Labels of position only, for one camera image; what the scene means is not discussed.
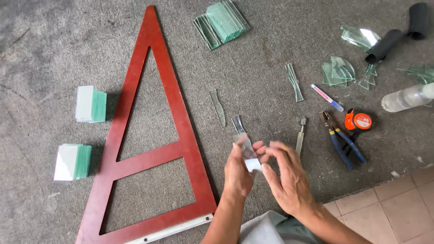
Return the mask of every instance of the orange tape measure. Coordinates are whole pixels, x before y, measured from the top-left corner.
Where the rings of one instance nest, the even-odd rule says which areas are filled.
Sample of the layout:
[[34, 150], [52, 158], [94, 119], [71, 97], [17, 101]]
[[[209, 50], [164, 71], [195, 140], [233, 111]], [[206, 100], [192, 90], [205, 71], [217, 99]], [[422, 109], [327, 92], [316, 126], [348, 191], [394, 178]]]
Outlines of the orange tape measure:
[[371, 130], [372, 119], [365, 113], [355, 112], [349, 109], [345, 116], [345, 127], [354, 133], [362, 133]]

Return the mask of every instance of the tape measure label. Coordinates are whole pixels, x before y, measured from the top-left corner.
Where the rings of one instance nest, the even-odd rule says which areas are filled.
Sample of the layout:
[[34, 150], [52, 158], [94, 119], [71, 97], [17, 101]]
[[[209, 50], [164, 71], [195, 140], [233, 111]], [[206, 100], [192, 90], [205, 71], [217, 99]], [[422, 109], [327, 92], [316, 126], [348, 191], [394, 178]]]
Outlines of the tape measure label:
[[363, 129], [369, 128], [371, 126], [371, 120], [366, 114], [357, 114], [354, 118], [354, 121], [359, 127]]

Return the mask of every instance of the beige tile floor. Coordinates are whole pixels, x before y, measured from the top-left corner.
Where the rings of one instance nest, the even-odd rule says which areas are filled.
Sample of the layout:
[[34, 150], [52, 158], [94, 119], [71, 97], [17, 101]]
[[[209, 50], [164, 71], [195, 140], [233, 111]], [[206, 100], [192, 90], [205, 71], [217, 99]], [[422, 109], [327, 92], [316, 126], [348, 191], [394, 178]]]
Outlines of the beige tile floor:
[[324, 207], [374, 244], [434, 244], [434, 167]]

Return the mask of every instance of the person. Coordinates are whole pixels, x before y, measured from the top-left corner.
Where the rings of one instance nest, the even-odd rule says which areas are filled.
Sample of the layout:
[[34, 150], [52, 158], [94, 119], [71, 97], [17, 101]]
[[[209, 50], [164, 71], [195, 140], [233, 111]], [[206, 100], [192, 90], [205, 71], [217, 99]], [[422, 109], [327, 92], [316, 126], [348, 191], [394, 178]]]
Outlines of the person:
[[[250, 193], [252, 176], [242, 160], [242, 141], [233, 144], [225, 172], [220, 203], [202, 244], [369, 244], [359, 234], [315, 202], [298, 153], [281, 143], [263, 141], [252, 145], [260, 157], [262, 172], [279, 206], [289, 215], [268, 211], [241, 225], [244, 202]], [[280, 181], [267, 164], [275, 157]]]

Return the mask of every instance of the black rubber tube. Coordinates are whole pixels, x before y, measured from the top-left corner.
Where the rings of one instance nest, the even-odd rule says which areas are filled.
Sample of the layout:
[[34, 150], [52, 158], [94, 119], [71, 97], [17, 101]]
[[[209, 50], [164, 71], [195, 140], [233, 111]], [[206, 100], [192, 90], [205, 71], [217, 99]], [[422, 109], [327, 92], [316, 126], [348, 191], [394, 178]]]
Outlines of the black rubber tube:
[[368, 51], [365, 61], [370, 64], [383, 60], [389, 51], [398, 44], [404, 33], [398, 29], [390, 30]]
[[427, 3], [415, 3], [410, 7], [410, 27], [407, 36], [413, 40], [423, 40], [428, 35], [430, 20]]

